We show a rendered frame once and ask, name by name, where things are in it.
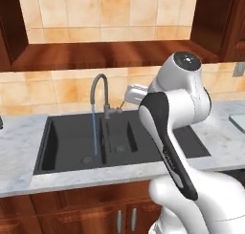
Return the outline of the wooden base cupboard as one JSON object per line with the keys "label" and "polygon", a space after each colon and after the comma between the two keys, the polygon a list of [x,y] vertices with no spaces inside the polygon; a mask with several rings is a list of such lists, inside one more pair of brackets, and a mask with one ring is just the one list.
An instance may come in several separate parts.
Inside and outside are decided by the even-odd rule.
{"label": "wooden base cupboard", "polygon": [[30,196],[0,198],[0,234],[43,234]]}

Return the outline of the wooden cupboard door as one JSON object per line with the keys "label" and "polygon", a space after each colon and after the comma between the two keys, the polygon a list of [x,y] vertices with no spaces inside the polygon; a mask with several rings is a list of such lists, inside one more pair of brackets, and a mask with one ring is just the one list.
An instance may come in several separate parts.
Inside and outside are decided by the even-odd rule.
{"label": "wooden cupboard door", "polygon": [[[132,209],[137,208],[137,221],[135,231],[131,231]],[[148,234],[149,228],[158,220],[161,206],[152,202],[133,202],[126,208],[126,234]]]}
{"label": "wooden cupboard door", "polygon": [[51,214],[40,218],[44,234],[118,234],[117,213],[122,211],[125,234],[125,208],[103,207]]}

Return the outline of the grey wall socket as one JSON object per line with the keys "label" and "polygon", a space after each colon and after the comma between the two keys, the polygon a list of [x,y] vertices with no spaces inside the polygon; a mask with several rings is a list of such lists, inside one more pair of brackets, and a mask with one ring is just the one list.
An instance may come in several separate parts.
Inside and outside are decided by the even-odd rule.
{"label": "grey wall socket", "polygon": [[239,77],[243,76],[245,73],[245,62],[237,62],[234,67],[233,76]]}

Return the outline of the grey curved tap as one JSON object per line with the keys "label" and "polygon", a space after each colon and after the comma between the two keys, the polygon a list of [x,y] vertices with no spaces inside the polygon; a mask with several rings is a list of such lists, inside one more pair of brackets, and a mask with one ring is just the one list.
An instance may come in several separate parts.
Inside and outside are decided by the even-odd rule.
{"label": "grey curved tap", "polygon": [[109,90],[108,90],[108,80],[105,74],[98,74],[92,83],[91,90],[90,90],[90,103],[92,106],[95,105],[95,93],[97,84],[100,79],[103,79],[103,87],[104,87],[104,118],[109,119],[111,115],[113,114],[121,114],[123,112],[123,109],[121,107],[119,108],[111,108],[109,104]]}

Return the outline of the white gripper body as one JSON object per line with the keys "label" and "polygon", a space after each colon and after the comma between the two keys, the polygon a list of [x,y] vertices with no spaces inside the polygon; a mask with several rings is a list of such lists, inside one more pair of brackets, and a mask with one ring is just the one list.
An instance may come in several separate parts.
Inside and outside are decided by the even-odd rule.
{"label": "white gripper body", "polygon": [[124,100],[131,104],[140,104],[147,95],[147,87],[140,84],[130,84],[127,86]]}

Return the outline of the wooden panel under sink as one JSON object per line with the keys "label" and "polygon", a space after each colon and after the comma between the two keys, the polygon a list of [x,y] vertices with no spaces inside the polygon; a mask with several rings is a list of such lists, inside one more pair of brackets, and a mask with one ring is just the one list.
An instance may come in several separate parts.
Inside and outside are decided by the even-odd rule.
{"label": "wooden panel under sink", "polygon": [[112,202],[133,202],[148,199],[149,181],[94,186],[80,189],[31,195],[37,214],[67,212],[108,205]]}

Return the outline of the blue water stream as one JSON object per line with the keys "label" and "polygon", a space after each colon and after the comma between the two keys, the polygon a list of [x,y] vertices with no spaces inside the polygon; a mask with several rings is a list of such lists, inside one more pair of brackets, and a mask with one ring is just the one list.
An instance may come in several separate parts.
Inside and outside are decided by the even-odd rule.
{"label": "blue water stream", "polygon": [[94,134],[94,151],[95,151],[95,156],[96,156],[98,154],[98,145],[97,145],[95,104],[91,104],[91,109],[92,109],[92,123],[93,123],[93,134]]}

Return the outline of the dark grey double sink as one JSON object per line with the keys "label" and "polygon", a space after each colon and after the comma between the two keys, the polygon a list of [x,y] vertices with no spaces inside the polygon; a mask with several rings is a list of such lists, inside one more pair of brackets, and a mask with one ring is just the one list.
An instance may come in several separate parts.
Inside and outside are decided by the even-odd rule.
{"label": "dark grey double sink", "polygon": [[157,162],[162,158],[138,112],[96,113],[98,154],[92,114],[48,117],[37,155],[36,175]]}

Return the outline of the dark wooden wall cupboard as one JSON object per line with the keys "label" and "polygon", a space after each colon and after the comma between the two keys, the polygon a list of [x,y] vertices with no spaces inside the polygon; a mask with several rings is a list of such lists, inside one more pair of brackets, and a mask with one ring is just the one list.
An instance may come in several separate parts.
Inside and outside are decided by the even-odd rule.
{"label": "dark wooden wall cupboard", "polygon": [[19,0],[0,0],[0,30],[13,63],[29,45]]}
{"label": "dark wooden wall cupboard", "polygon": [[245,61],[245,0],[196,0],[190,40],[219,62]]}

